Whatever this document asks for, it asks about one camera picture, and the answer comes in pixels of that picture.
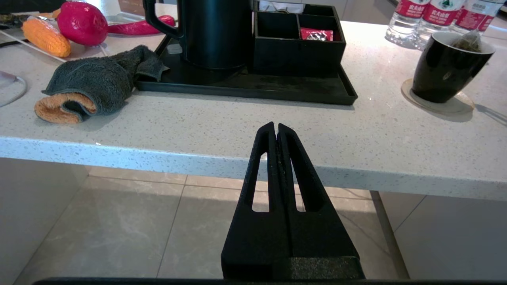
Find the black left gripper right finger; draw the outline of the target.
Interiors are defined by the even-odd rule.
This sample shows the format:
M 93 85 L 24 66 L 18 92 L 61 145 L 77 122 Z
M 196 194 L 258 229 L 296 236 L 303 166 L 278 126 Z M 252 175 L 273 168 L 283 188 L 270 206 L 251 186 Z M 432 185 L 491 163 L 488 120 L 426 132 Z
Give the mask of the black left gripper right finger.
M 358 254 L 295 130 L 279 124 L 291 279 L 365 279 Z

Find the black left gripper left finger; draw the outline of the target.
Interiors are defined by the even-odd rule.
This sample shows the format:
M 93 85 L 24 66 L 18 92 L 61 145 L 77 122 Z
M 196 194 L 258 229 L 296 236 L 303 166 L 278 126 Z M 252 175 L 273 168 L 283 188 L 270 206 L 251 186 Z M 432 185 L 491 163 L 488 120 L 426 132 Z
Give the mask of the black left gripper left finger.
M 261 156 L 267 154 L 269 210 L 252 209 Z M 221 251 L 224 277 L 275 277 L 275 264 L 288 258 L 286 211 L 280 189 L 274 123 L 256 133 L 246 176 Z

